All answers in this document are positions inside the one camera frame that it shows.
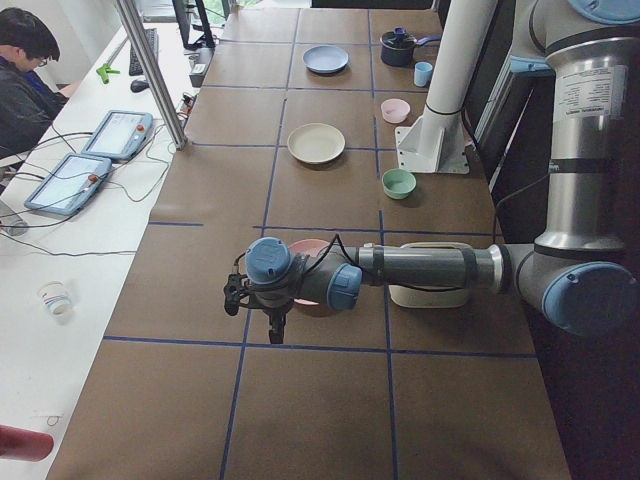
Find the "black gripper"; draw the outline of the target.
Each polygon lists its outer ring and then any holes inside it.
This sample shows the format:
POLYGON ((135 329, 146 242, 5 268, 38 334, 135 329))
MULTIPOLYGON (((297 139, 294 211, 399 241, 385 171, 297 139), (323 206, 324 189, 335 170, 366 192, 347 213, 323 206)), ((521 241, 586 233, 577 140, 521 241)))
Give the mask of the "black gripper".
POLYGON ((291 298, 287 295, 273 292, 256 293, 255 297, 261 305, 261 309, 269 317, 269 341, 271 344, 284 342, 284 325, 286 315, 291 310, 291 298))

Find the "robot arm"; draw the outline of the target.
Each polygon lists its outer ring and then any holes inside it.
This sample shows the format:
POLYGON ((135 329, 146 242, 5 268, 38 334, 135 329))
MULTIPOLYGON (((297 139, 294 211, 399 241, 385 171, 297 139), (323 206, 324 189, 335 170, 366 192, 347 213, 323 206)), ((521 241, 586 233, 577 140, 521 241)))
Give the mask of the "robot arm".
POLYGON ((635 1, 520 1, 511 68, 555 76, 547 220, 530 244, 454 248, 346 247, 334 239, 317 257, 281 240, 253 242, 224 288, 228 314, 259 309, 273 343, 284 339, 298 299, 346 310, 362 284, 515 291, 559 328, 583 336, 617 328, 634 314, 639 283, 616 261, 623 242, 611 209, 618 136, 632 65, 639 56, 635 1))

